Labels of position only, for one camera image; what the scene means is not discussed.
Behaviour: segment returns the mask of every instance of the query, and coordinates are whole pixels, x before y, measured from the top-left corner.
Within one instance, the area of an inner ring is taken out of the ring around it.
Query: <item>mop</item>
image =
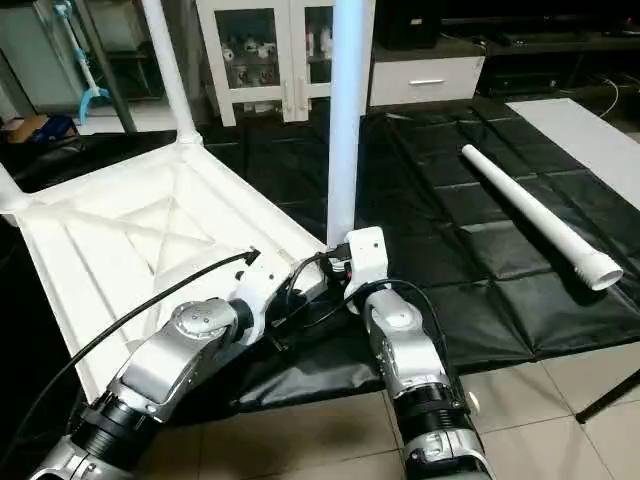
[[[80,68],[82,69],[84,78],[89,84],[89,88],[87,88],[87,90],[82,95],[82,100],[80,101],[80,109],[78,112],[78,123],[82,125],[87,118],[87,110],[89,109],[89,102],[91,102],[91,99],[96,97],[104,97],[106,99],[109,99],[109,91],[106,88],[98,87],[98,85],[96,84],[96,81],[93,79],[93,75],[91,75],[91,70],[89,70],[87,55],[84,53],[84,50],[80,48],[78,40],[73,33],[73,29],[71,28],[71,23],[69,21],[69,19],[71,18],[71,2],[65,0],[64,2],[55,4],[53,10],[60,18],[62,18],[65,30],[69,35],[71,45],[73,45],[73,53],[78,60],[78,63],[80,64]]]

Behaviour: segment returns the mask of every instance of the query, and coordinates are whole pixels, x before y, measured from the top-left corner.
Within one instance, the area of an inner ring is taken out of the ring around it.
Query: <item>floor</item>
[[[632,480],[640,389],[580,426],[572,412],[635,371],[640,342],[463,377],[498,480]],[[157,480],[395,480],[402,439],[386,393],[168,430],[140,466]]]

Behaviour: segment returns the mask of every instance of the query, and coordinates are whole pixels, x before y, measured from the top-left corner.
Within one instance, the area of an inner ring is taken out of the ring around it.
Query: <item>cabinet handle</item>
[[[298,108],[303,112],[307,109],[307,81],[304,77],[298,77]]]
[[[433,79],[433,80],[411,80],[409,81],[409,85],[411,85],[412,87],[419,87],[421,85],[438,85],[444,82],[445,80],[441,78]]]
[[[287,112],[291,111],[291,105],[289,104],[289,84],[286,80],[282,81],[282,106]]]

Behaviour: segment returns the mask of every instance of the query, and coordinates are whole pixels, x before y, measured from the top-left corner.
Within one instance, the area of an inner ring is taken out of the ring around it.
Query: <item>pvc pipe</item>
[[[573,264],[591,290],[604,290],[620,280],[622,268],[609,255],[589,245],[474,146],[465,145],[462,154]]]
[[[367,0],[335,2],[327,211],[330,247],[343,243],[354,225],[366,18]]]
[[[176,117],[178,142],[202,143],[202,137],[196,131],[193,123],[191,108],[189,107],[187,94],[184,91],[160,0],[142,0],[142,7],[147,17],[151,41],[158,59],[158,66],[160,67],[160,74],[169,99],[169,106]]]

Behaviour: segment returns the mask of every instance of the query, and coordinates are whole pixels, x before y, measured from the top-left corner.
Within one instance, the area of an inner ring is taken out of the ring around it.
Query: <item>white cabinet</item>
[[[196,2],[223,125],[249,110],[304,121],[310,99],[331,95],[333,0]],[[375,0],[368,2],[363,114],[375,11]]]

